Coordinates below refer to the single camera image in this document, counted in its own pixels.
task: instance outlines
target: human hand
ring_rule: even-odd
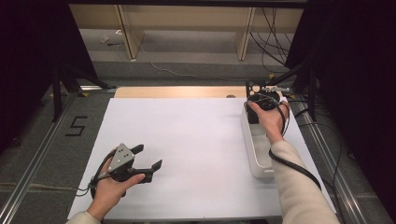
[[[101,172],[106,172],[111,163],[112,158],[109,158],[103,166]],[[99,180],[96,187],[96,194],[93,202],[88,208],[87,212],[94,218],[101,221],[105,215],[120,201],[122,194],[139,183],[145,178],[144,174],[133,175],[124,182],[117,182],[113,178],[108,177]]]
[[[250,108],[259,117],[259,123],[264,128],[270,143],[283,140],[282,127],[283,119],[279,111],[275,108],[269,111],[262,110],[256,103],[247,102]],[[286,101],[280,102],[279,108],[281,109],[285,120],[289,118],[290,106]]]

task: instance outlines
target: white table surface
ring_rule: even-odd
[[[149,184],[127,191],[106,219],[182,221],[280,216],[273,178],[255,178],[241,128],[243,98],[111,99],[80,188],[85,189],[106,154],[120,143],[145,146],[134,168],[163,167]],[[294,117],[285,139],[318,175]],[[76,197],[69,218],[88,208],[90,194]]]

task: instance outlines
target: white container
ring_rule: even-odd
[[[264,128],[260,124],[248,123],[245,107],[242,110],[241,123],[251,173],[257,178],[273,178],[274,170],[271,158],[268,156],[271,144]]]

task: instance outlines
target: metal frame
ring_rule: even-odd
[[[8,197],[5,205],[2,207],[0,214],[0,223],[10,223],[12,218],[14,218],[27,190],[29,189],[30,184],[34,180],[35,175],[37,174],[43,160],[46,158],[54,138],[62,127],[62,124],[64,122],[64,115],[67,113],[70,105],[73,104],[77,96],[78,95],[76,93],[70,93],[66,97],[66,100],[64,102],[64,111],[60,114],[60,117],[57,119],[57,121],[53,122],[49,127],[49,130],[44,137],[44,140],[41,142],[40,147],[33,156],[31,162],[29,163],[29,166],[26,168],[26,171],[24,172],[21,180],[12,191],[11,195]]]
[[[299,95],[298,99],[303,100],[304,97]],[[306,109],[306,104],[299,103],[299,107],[301,109]],[[304,120],[307,123],[313,122],[310,116],[307,115],[306,113],[304,113]],[[327,145],[326,140],[324,139],[318,125],[317,124],[309,125],[308,129],[311,132],[312,137],[314,138],[318,146],[322,158],[325,160],[327,168],[331,173],[334,173],[337,159],[330,151],[329,146]],[[340,167],[337,168],[335,185],[338,189],[340,197],[343,200],[346,210],[353,223],[359,223],[359,224],[368,223],[361,211],[361,207],[359,206],[358,201],[356,200],[355,196],[352,193],[352,190],[348,186]]]

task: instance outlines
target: sleeve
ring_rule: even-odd
[[[273,143],[275,155],[305,168],[297,150],[286,141]],[[318,186],[307,176],[272,161],[282,208],[283,224],[339,223]]]
[[[66,224],[100,224],[100,221],[96,220],[88,212],[80,212],[72,216]]]

